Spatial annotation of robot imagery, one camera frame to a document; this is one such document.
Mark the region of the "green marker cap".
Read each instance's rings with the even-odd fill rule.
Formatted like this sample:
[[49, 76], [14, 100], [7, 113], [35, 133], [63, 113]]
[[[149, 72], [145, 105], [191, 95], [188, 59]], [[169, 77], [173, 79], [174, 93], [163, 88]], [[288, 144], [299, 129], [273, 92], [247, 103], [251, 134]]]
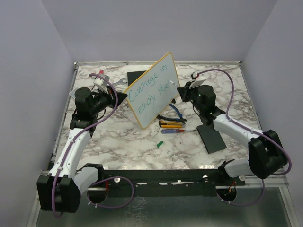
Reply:
[[160, 142], [157, 144], [157, 147], [159, 148], [162, 144], [163, 144], [163, 141], [160, 141]]

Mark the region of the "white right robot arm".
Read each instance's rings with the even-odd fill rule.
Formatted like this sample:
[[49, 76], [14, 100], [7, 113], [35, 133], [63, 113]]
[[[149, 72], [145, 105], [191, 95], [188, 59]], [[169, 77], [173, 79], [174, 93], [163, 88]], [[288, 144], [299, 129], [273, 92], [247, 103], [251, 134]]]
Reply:
[[265, 179], [289, 163], [278, 134], [273, 130], [261, 131], [248, 127], [228, 117], [225, 111], [216, 106], [212, 86], [191, 87], [191, 83], [187, 82], [177, 91], [183, 102], [190, 102], [198, 111], [203, 126], [228, 135], [248, 149], [247, 158], [231, 160], [220, 166], [223, 170], [218, 172], [217, 179], [221, 184], [228, 185], [241, 175]]

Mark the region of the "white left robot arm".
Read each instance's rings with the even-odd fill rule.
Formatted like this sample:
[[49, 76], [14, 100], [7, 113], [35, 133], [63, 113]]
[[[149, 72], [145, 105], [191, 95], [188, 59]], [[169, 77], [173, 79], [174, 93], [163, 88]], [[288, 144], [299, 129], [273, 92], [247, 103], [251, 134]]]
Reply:
[[116, 110], [127, 94], [116, 92], [111, 86], [93, 92], [87, 87], [74, 91], [75, 113], [65, 147], [47, 175], [39, 176], [36, 185], [41, 209], [54, 213], [75, 213], [82, 194], [91, 186], [104, 182], [103, 167], [87, 164], [77, 173], [77, 166], [85, 147], [97, 126], [99, 112], [107, 107]]

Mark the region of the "yellow framed whiteboard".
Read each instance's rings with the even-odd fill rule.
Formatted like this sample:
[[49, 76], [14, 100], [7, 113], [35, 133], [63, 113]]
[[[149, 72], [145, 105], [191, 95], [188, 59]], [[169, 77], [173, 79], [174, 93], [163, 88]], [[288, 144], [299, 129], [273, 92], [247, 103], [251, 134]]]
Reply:
[[148, 127], [178, 95], [177, 88], [169, 80], [180, 86], [170, 52], [125, 89], [127, 103], [141, 128]]

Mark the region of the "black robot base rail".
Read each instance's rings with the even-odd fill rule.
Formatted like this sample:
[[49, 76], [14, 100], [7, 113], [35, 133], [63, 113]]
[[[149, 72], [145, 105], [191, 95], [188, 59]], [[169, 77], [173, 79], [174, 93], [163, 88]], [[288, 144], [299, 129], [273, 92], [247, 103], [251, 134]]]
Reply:
[[110, 177], [119, 178], [98, 183], [88, 189], [89, 195], [112, 198], [177, 197], [216, 195], [216, 188], [244, 186], [239, 178], [230, 178], [218, 169], [186, 170], [98, 170], [98, 181]]

